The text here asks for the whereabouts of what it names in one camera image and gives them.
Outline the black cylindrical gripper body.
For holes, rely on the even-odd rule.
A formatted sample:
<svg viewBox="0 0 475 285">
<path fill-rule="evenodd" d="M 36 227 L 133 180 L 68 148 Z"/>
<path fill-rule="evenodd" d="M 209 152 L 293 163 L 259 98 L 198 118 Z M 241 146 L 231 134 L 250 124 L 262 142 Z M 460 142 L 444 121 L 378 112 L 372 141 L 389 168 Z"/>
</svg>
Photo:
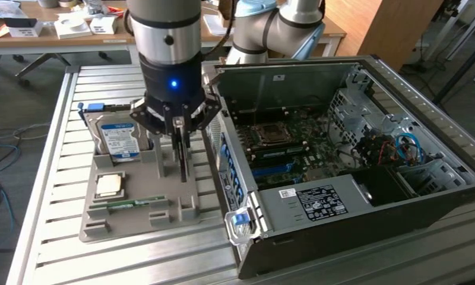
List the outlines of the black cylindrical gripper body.
<svg viewBox="0 0 475 285">
<path fill-rule="evenodd" d="M 150 62 L 139 56 L 147 93 L 162 102 L 182 105 L 202 104 L 202 55 L 181 64 Z"/>
</svg>

